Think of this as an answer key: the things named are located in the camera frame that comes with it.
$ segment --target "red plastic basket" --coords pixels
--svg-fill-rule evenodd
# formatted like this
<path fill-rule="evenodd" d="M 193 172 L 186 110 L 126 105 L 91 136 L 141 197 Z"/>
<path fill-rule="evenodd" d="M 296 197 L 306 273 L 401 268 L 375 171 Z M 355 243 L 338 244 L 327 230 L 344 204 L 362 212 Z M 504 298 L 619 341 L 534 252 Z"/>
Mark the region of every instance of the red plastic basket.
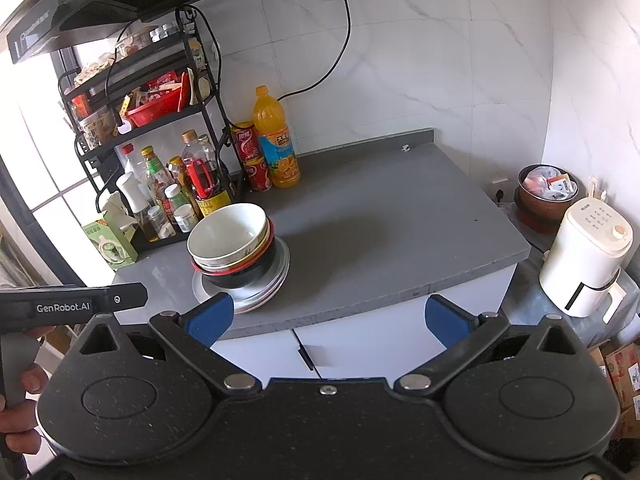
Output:
<path fill-rule="evenodd" d="M 178 111 L 180 102 L 180 89 L 171 90 L 168 94 L 158 99 L 149 101 L 138 108 L 134 108 L 125 114 L 136 126 L 144 126 L 167 114 Z"/>

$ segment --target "white cabinet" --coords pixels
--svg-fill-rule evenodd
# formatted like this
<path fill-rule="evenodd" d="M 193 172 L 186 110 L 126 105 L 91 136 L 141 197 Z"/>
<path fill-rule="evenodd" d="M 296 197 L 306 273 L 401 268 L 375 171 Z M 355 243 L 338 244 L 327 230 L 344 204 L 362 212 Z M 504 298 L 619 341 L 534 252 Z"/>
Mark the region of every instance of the white cabinet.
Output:
<path fill-rule="evenodd" d="M 515 266 L 439 294 L 472 314 L 497 312 Z M 444 346 L 427 329 L 427 296 L 295 329 L 323 379 L 399 376 L 433 358 Z"/>
<path fill-rule="evenodd" d="M 272 377 L 317 379 L 298 353 L 300 345 L 290 330 L 225 339 L 211 347 L 219 355 L 262 381 Z"/>
<path fill-rule="evenodd" d="M 496 312 L 515 266 L 442 290 L 472 314 Z M 427 296 L 295 329 L 323 379 L 385 377 L 390 383 L 444 350 L 427 330 Z M 216 342 L 211 349 L 267 385 L 272 377 L 317 379 L 289 330 Z"/>

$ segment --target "human hand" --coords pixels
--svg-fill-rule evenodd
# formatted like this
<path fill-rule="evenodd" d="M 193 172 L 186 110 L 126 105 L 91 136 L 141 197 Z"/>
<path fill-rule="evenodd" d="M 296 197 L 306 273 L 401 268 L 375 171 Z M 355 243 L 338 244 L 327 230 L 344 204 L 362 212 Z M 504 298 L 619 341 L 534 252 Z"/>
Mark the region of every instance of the human hand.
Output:
<path fill-rule="evenodd" d="M 54 329 L 52 326 L 34 328 L 26 332 L 33 338 L 40 338 Z M 39 394 L 49 381 L 47 373 L 34 363 L 20 377 L 22 386 L 30 394 Z M 40 434 L 34 429 L 36 421 L 36 401 L 26 399 L 18 406 L 5 410 L 5 400 L 0 396 L 0 433 L 6 434 L 6 444 L 16 453 L 36 454 L 40 450 Z"/>

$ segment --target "orange juice bottle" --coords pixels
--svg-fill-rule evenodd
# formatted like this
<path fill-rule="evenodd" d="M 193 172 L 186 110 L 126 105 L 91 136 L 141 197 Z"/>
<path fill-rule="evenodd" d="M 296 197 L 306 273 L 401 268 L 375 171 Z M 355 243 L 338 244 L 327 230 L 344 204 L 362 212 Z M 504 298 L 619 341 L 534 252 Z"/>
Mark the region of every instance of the orange juice bottle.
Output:
<path fill-rule="evenodd" d="M 284 110 L 269 95 L 266 86 L 258 86 L 255 93 L 258 101 L 254 107 L 254 124 L 273 185 L 295 186 L 300 181 L 300 168 L 293 152 Z"/>

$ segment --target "red can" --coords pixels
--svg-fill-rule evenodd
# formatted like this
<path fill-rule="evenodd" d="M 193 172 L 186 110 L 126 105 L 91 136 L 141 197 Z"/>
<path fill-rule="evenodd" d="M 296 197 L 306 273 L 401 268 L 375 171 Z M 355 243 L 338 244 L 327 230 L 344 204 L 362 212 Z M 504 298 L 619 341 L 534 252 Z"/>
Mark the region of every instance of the red can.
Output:
<path fill-rule="evenodd" d="M 252 189 L 256 191 L 267 191 L 271 189 L 269 167 L 263 156 L 245 162 L 244 168 L 249 176 L 249 184 L 251 184 Z"/>
<path fill-rule="evenodd" d="M 231 137 L 234 140 L 240 160 L 249 162 L 262 156 L 260 142 L 255 133 L 253 123 L 239 123 L 240 128 L 231 128 Z"/>

